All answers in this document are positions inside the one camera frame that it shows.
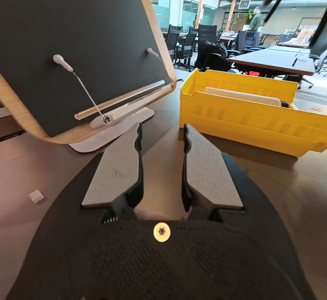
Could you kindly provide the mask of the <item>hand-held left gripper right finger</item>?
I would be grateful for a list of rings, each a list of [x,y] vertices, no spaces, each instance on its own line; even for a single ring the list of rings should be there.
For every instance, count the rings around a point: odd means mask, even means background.
[[[199,207],[242,210],[242,200],[222,152],[190,124],[183,128],[182,203],[184,210]]]

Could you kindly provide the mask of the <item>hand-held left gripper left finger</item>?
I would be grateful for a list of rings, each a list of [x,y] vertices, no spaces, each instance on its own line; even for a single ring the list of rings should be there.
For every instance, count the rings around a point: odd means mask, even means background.
[[[104,151],[82,208],[135,208],[144,196],[142,124],[134,124]]]

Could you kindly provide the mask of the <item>yellow plastic bin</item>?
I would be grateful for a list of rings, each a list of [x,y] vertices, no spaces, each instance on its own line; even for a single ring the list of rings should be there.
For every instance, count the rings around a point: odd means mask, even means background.
[[[208,88],[276,98],[289,107],[217,95]],[[190,124],[200,133],[302,157],[327,148],[326,115],[294,107],[297,83],[214,70],[195,69],[180,93],[179,127]]]

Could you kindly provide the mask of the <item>white peg handle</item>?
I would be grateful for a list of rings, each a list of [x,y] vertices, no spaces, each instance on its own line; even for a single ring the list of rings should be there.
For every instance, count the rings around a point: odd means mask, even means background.
[[[256,94],[248,94],[248,93],[242,93],[242,92],[230,91],[230,90],[224,90],[224,89],[218,89],[218,88],[212,88],[212,87],[206,87],[204,89],[204,93],[218,95],[218,96],[222,96],[222,97],[226,97],[226,98],[248,101],[248,102],[254,102],[254,103],[259,103],[259,104],[264,104],[264,105],[290,108],[290,105],[288,102],[281,101],[280,99],[275,98],[275,97],[267,97],[267,96],[256,95]]]

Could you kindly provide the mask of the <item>small white plastic piece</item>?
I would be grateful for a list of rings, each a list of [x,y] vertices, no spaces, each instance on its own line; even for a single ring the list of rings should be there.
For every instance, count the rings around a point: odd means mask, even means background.
[[[38,189],[31,192],[28,196],[34,204],[38,204],[44,200],[44,195]]]

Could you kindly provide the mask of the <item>grey long table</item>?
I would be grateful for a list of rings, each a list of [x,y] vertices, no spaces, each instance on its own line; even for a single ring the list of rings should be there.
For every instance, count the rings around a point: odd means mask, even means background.
[[[255,71],[264,75],[307,75],[316,72],[314,61],[305,52],[291,50],[277,50],[270,47],[264,50],[242,54],[228,58],[228,62],[244,66],[245,71]]]

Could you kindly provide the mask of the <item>black office chair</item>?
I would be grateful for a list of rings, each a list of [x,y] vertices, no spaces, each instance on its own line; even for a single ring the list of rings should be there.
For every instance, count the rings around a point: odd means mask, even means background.
[[[203,25],[198,26],[198,46],[201,48],[206,42],[217,43],[217,25]]]
[[[176,62],[176,47],[180,33],[182,32],[182,26],[169,25],[167,35],[166,35],[166,46],[173,63]]]
[[[190,28],[182,46],[176,48],[176,52],[175,52],[176,61],[174,65],[177,64],[178,68],[180,68],[180,66],[183,66],[184,68],[188,69],[189,72],[191,71],[192,67],[188,62],[193,56],[193,45],[197,35],[198,35],[198,29]]]
[[[238,41],[235,43],[235,50],[242,52],[248,48],[258,48],[261,42],[260,32],[245,30],[238,32]]]

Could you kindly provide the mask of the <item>black wooden book stand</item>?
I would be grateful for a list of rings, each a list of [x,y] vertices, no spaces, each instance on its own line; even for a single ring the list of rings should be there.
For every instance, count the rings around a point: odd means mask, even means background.
[[[1,0],[1,103],[27,133],[95,151],[177,79],[149,0]]]

